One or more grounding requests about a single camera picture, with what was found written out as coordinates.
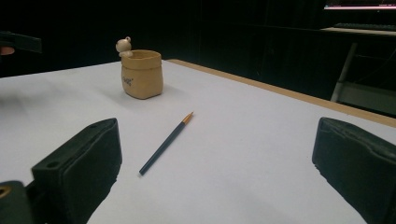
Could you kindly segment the tan sack-shaped pen holder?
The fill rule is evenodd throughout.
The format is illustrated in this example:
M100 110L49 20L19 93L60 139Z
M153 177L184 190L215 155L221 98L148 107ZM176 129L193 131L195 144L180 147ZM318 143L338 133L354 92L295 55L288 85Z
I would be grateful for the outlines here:
M147 49L132 49L126 36L116 43L121 62L124 91L136 99L148 99L163 93L162 55Z

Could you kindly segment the grey metal stand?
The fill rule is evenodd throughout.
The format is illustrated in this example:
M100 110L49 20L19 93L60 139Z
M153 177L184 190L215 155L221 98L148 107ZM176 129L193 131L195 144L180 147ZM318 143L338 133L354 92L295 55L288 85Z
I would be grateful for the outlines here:
M396 91L389 91L347 81L347 74L355 56L357 43L350 45L340 76L332 92L331 101L396 116Z

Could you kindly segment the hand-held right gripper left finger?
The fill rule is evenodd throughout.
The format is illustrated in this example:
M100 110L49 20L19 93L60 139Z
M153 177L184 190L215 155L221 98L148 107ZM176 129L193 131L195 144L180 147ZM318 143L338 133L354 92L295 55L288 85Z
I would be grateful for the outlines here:
M87 224L122 164L118 122L105 119L74 135L32 168L38 224Z

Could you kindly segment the computer monitor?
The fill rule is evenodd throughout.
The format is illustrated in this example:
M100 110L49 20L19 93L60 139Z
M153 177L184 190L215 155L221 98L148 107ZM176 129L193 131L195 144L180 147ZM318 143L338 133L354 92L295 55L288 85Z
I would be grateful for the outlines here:
M326 0L325 10L396 10L396 0Z

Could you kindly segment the black keyboard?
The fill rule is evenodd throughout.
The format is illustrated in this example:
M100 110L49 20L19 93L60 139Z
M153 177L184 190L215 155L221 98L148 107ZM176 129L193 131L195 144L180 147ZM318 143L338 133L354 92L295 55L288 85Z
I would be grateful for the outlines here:
M367 24L367 23L336 23L334 28L374 30L374 31L390 31L396 32L396 25L391 24Z

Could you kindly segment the wooden desk shelf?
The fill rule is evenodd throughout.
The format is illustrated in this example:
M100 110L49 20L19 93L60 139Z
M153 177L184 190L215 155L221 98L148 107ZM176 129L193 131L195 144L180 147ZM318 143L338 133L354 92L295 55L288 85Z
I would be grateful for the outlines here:
M382 36L396 37L395 31L347 29L347 28L336 28L336 27L323 28L320 30L327 32L341 32L341 33L360 34L360 35L382 35Z

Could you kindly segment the dark blue pen gold tip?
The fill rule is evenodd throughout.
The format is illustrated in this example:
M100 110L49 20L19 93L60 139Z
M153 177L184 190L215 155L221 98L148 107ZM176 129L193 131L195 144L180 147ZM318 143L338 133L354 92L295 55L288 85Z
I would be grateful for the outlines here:
M166 149L174 142L174 140L180 135L185 126L190 122L193 113L190 112L177 126L176 128L166 137L162 144L156 149L156 151L151 155L147 162L139 170L139 175L143 176L151 166L158 160Z

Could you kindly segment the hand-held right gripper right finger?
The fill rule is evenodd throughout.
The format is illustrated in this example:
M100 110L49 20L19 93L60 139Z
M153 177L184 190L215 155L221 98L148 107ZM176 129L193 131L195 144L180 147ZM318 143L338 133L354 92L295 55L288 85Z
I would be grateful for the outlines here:
M322 118L312 162L368 224L396 224L396 146L362 128Z

